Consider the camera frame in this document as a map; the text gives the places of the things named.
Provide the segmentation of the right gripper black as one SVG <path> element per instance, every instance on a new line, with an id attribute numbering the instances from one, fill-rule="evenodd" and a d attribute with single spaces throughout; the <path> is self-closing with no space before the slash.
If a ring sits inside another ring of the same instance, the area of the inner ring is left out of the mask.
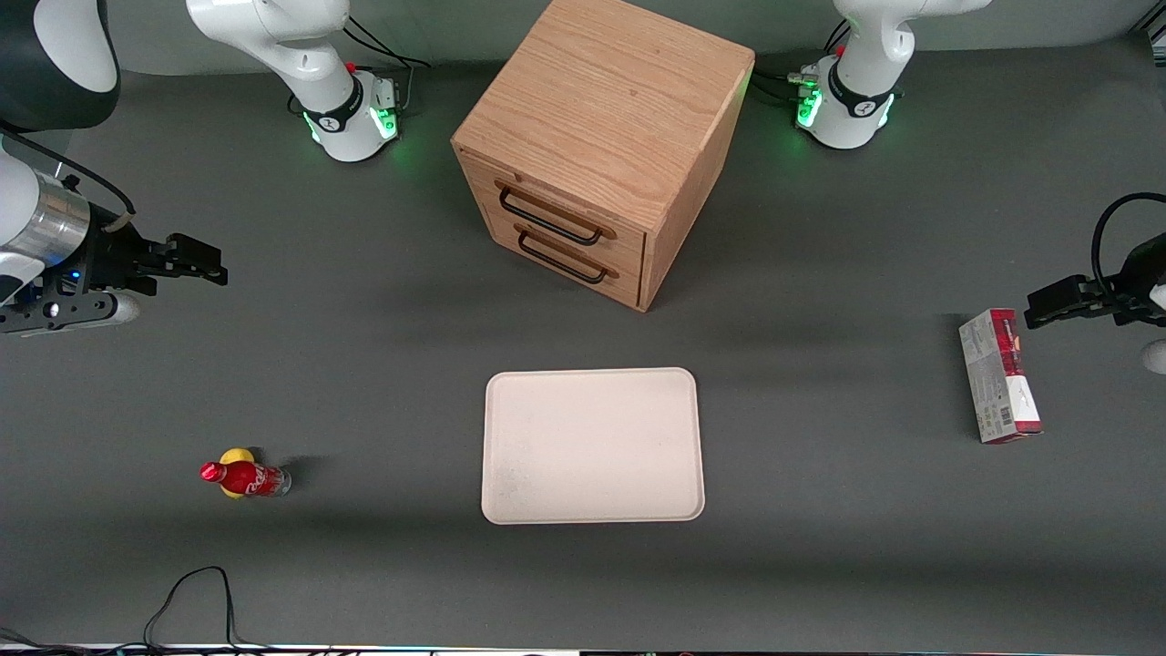
<path id="1" fill-rule="evenodd" d="M 169 256 L 180 261 L 180 269 Z M 229 270 L 220 263 L 220 249 L 192 237 L 170 235 L 168 245 L 146 240 L 134 227 L 115 232 L 94 230 L 58 271 L 56 291 L 129 291 L 155 296 L 159 278 L 178 277 L 229 285 Z"/>

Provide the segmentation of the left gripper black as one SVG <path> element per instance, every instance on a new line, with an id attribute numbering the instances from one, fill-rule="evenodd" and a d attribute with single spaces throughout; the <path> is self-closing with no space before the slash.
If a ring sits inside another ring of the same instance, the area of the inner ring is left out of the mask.
<path id="1" fill-rule="evenodd" d="M 1121 266 L 1119 299 L 1126 311 L 1119 315 L 1119 325 L 1149 323 L 1163 327 L 1163 280 L 1165 233 L 1138 245 Z M 1025 324 L 1037 331 L 1060 320 L 1094 319 L 1118 311 L 1107 302 L 1095 278 L 1066 277 L 1030 292 Z"/>

